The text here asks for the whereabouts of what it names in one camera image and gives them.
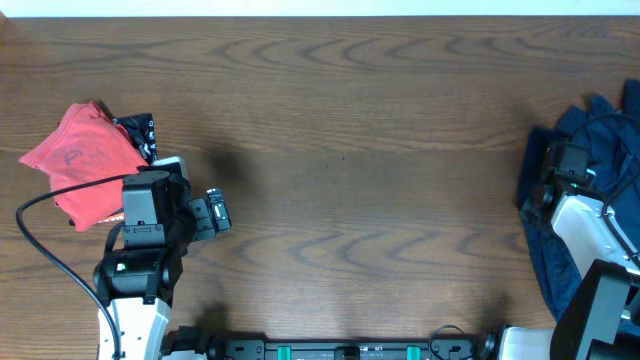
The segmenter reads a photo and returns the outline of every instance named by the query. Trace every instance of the navy blue fabric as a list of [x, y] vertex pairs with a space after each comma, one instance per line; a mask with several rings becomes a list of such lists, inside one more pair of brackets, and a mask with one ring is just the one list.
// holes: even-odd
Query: navy blue fabric
[[[625, 83], [621, 112], [634, 118], [635, 124], [619, 118], [607, 118], [583, 127], [573, 142], [590, 149], [589, 168], [596, 172], [593, 187], [611, 195], [618, 185], [640, 171], [640, 81]], [[540, 168], [550, 141], [567, 138], [595, 116], [616, 110], [602, 96], [589, 101], [588, 111], [571, 107], [558, 121], [555, 130], [536, 128], [529, 142], [518, 183], [518, 200], [524, 204], [540, 177]], [[613, 203], [616, 220], [631, 242], [640, 248], [640, 185], [636, 182]], [[580, 286], [580, 273], [564, 242], [555, 234], [542, 231], [523, 219], [531, 262], [540, 290], [551, 314], [562, 317]], [[640, 327], [625, 321], [621, 331], [640, 335]]]

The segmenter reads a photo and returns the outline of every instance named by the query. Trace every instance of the white background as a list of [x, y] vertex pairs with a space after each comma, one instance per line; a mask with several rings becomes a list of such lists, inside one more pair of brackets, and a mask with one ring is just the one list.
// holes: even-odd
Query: white background
[[7, 17], [640, 15], [640, 0], [0, 0]]

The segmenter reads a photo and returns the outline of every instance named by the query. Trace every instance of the wooden table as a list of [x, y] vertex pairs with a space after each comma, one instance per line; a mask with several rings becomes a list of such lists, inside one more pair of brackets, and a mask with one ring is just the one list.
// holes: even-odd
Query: wooden table
[[[514, 205], [535, 125], [640, 74], [638, 18], [22, 19], [0, 47], [0, 357], [95, 356], [97, 309], [24, 240], [18, 158], [73, 102], [152, 112], [161, 156], [221, 187], [170, 328], [271, 338], [550, 327]], [[108, 230], [28, 225], [85, 279]]]

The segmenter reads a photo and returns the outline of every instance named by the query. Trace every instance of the red cloth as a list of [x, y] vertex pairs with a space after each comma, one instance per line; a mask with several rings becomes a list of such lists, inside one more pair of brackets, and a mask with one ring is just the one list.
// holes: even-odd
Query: red cloth
[[[147, 163], [93, 102], [73, 104], [58, 128], [20, 162], [49, 175], [51, 190], [110, 176], [137, 173]], [[122, 181], [72, 191], [55, 201], [85, 231], [122, 208]]]

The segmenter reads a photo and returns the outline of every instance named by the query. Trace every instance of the wood grain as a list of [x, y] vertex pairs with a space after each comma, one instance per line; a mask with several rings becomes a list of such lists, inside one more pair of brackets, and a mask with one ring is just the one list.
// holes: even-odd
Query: wood grain
[[[549, 327], [513, 205], [526, 136], [640, 70], [637, 18], [14, 19], [0, 47], [0, 357], [95, 356], [96, 308], [13, 211], [73, 102], [152, 112], [161, 156], [226, 194], [171, 328], [271, 338]], [[86, 279], [107, 229], [27, 215]]]

